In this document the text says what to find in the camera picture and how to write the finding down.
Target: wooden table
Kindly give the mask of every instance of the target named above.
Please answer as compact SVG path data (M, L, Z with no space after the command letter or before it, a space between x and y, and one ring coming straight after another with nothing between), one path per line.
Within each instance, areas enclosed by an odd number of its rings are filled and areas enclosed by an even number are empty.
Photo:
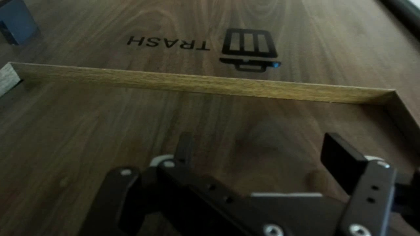
M420 45L378 0L26 5L39 35L23 46L0 39L0 65L396 90L418 120ZM282 66L257 74L220 64L229 28L267 31ZM144 170L173 153L182 132L198 144L194 170L240 195L315 191L345 200L319 163L325 132L404 174L418 166L417 151L370 105L23 82L1 98L0 124L0 235L74 235L109 170ZM144 235L162 226L149 222ZM392 226L416 235L397 218Z

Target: bolt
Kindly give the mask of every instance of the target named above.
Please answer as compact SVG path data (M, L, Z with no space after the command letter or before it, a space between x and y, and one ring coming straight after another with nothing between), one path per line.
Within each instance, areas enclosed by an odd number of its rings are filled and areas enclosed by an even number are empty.
M378 162L378 166L385 168L385 170L391 167L389 164L387 164L387 163L384 163L384 162L382 162L382 161Z
M131 170L122 170L119 172L120 176L130 176L131 174L132 174Z
M172 161L168 161L168 162L164 162L162 166L165 168L173 168L174 167L174 163Z
M351 236L371 236L370 231L361 225L351 225L349 231Z
M265 225L262 227L265 236L283 236L283 230L275 225Z

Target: wooden strip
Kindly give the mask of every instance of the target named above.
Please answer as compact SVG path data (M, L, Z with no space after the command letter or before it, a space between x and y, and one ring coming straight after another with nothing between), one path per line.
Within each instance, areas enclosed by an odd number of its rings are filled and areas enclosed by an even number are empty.
M408 142L420 153L420 126L412 117L409 108L404 105L397 94L393 94L384 104L384 111L401 130Z
M98 83L141 90L212 94L259 99L342 104L376 104L389 90L283 83L195 75L119 71L67 66L11 64L22 81L53 83Z
M9 92L19 82L10 64L0 70L0 98Z

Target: screw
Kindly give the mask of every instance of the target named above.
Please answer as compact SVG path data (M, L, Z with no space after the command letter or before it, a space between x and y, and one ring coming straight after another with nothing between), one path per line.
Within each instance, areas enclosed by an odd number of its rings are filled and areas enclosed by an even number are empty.
M262 227L265 236L283 236L283 230L275 225L265 225Z
M371 236L370 231L361 225L351 225L349 231L351 236Z
M378 166L385 168L385 170L391 167L389 164L387 164L387 163L384 163L384 162L382 162L382 161L378 162Z
M122 170L119 172L120 176L130 176L131 174L132 174L131 170Z
M165 168L173 168L173 167L174 167L174 163L170 162L170 161L168 161L168 162L164 162L162 166L164 166Z

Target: wooden edge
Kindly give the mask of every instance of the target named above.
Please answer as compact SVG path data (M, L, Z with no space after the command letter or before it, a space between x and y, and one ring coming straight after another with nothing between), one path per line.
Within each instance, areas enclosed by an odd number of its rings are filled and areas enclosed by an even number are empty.
M0 70L0 98L9 92L21 79L13 70L10 64L6 64Z
M378 104L389 90L283 83L250 79L175 75L158 73L11 64L23 82L95 83L140 90L211 94L258 99L341 104Z
M420 153L420 126L399 95L393 94L389 96L388 100L383 103L383 109L408 140L409 145Z

